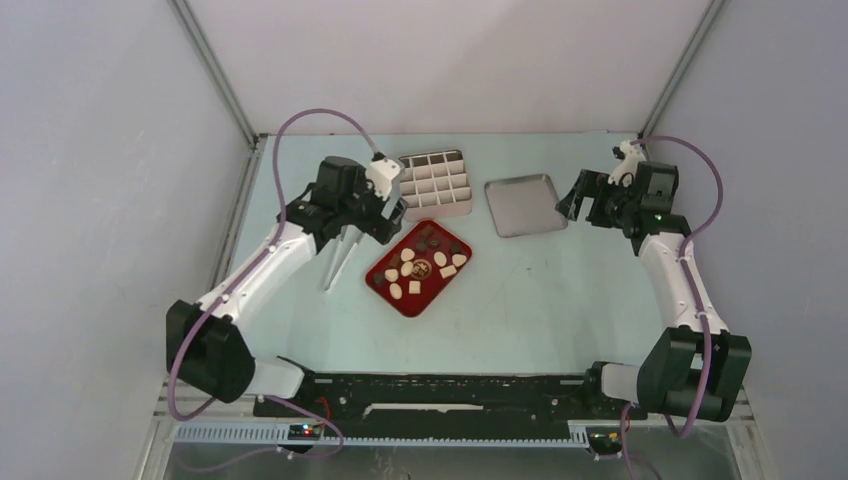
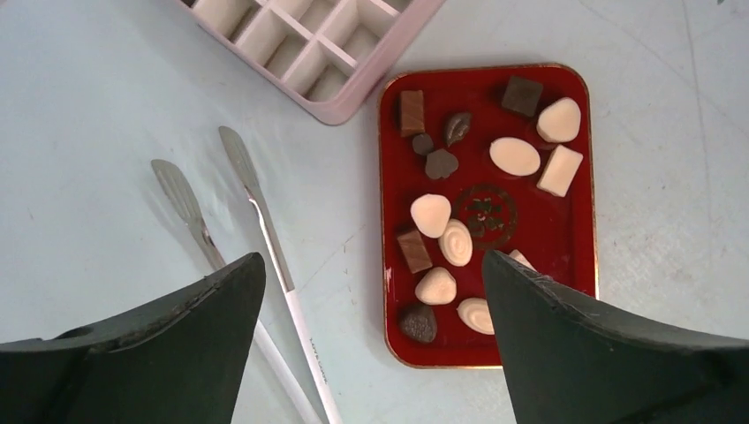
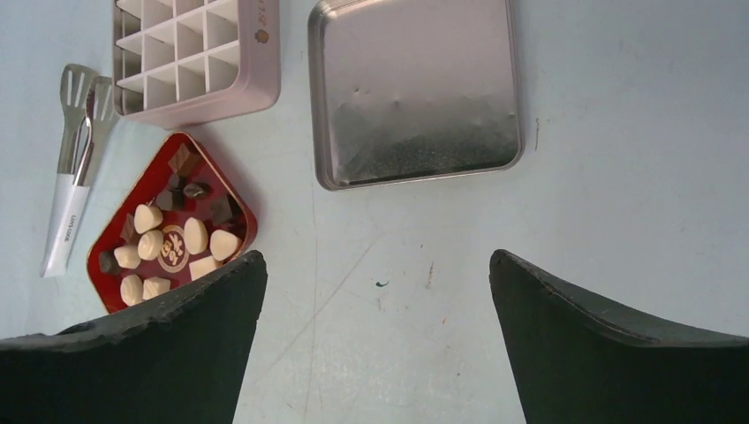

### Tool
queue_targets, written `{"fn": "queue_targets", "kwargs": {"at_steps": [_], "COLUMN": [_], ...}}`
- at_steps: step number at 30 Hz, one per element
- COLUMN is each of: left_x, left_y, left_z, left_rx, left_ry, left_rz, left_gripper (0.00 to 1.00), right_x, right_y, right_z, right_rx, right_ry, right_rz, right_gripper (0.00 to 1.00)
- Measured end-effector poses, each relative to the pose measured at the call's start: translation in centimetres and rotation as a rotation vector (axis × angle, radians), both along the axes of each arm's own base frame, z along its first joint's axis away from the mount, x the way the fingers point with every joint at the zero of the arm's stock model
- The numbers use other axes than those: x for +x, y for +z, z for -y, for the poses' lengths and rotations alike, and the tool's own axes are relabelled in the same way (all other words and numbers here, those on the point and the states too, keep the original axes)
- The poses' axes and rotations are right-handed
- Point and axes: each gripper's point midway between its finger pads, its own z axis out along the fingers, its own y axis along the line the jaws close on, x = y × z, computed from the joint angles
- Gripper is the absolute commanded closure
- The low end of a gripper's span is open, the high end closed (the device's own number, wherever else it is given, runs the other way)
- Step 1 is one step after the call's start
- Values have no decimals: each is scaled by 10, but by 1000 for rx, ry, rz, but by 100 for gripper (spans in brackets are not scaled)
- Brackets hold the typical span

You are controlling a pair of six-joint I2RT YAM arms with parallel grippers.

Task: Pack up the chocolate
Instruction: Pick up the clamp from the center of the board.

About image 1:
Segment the silver metal tongs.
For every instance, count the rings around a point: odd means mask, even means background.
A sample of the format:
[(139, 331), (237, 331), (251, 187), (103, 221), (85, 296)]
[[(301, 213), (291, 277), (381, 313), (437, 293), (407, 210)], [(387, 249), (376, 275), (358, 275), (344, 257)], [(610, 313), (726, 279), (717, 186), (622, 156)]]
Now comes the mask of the silver metal tongs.
[(323, 291), (329, 293), (336, 285), (341, 272), (349, 263), (353, 251), (361, 242), (364, 234), (355, 226), (346, 226), (336, 243), (330, 258), (329, 267), (323, 280)]

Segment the white square chocolate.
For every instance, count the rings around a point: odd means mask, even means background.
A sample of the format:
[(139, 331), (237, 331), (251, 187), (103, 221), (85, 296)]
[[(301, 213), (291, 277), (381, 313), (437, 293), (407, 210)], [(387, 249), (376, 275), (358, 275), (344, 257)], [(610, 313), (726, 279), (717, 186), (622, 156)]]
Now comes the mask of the white square chocolate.
[(457, 268), (454, 265), (445, 266), (439, 270), (439, 273), (443, 279), (447, 279), (457, 274)]

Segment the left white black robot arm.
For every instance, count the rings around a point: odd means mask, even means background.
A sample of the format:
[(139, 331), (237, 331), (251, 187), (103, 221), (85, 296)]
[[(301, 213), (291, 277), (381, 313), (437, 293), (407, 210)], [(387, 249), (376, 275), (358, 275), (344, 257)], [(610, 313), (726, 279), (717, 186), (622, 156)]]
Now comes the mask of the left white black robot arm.
[(315, 181), (280, 212), (267, 237), (221, 284), (194, 302), (176, 301), (165, 316), (169, 376), (232, 403), (275, 395), (292, 416), (316, 403), (305, 370), (280, 357), (256, 357), (245, 335), (273, 294), (332, 240), (352, 229), (387, 244), (400, 230), (407, 203), (405, 168), (389, 158), (368, 165), (328, 156)]

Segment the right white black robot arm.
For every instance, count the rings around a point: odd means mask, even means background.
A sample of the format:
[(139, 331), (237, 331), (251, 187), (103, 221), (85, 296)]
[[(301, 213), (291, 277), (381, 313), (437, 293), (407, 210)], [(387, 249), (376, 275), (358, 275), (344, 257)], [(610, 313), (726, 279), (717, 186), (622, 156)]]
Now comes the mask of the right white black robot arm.
[(646, 270), (665, 325), (641, 365), (598, 361), (581, 392), (585, 411), (606, 418), (622, 401), (644, 411), (699, 420), (727, 420), (750, 364), (749, 340), (730, 332), (716, 313), (694, 259), (692, 230), (673, 213), (677, 167), (639, 161), (611, 174), (581, 170), (556, 209), (578, 217), (584, 200), (595, 226), (621, 231)]

